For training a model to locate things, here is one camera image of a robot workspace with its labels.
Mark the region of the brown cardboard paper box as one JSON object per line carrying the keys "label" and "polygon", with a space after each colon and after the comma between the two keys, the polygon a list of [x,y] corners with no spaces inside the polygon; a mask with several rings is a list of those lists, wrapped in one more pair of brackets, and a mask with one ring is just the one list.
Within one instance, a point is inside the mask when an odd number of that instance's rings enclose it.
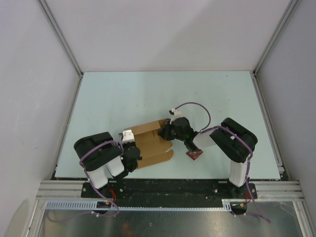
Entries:
{"label": "brown cardboard paper box", "polygon": [[156,165],[172,159],[174,151],[172,142],[158,135],[165,119],[127,128],[132,130],[136,146],[140,149],[142,160],[138,161],[138,169]]}

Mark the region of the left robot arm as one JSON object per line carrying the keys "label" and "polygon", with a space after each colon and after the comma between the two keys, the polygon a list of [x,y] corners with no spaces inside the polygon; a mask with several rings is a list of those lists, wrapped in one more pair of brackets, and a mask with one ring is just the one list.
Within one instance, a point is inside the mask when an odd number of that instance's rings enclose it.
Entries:
{"label": "left robot arm", "polygon": [[107,173],[122,179],[138,168],[138,162],[142,160],[130,129],[120,134],[119,142],[114,141],[109,132],[103,132],[77,140],[74,149],[80,166],[92,183],[92,192],[100,198],[109,191]]}

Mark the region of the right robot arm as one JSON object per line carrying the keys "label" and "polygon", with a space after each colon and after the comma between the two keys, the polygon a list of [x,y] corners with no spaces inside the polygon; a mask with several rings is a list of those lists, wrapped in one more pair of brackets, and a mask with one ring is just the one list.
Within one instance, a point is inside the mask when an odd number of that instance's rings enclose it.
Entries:
{"label": "right robot arm", "polygon": [[258,139],[241,124],[225,118],[219,125],[198,132],[186,117],[180,117],[167,119],[158,135],[165,141],[182,141],[188,150],[186,154],[193,160],[204,149],[216,145],[231,160],[231,166],[228,182],[221,187],[215,185],[213,193],[232,198],[239,198],[245,193],[249,186],[250,160]]}

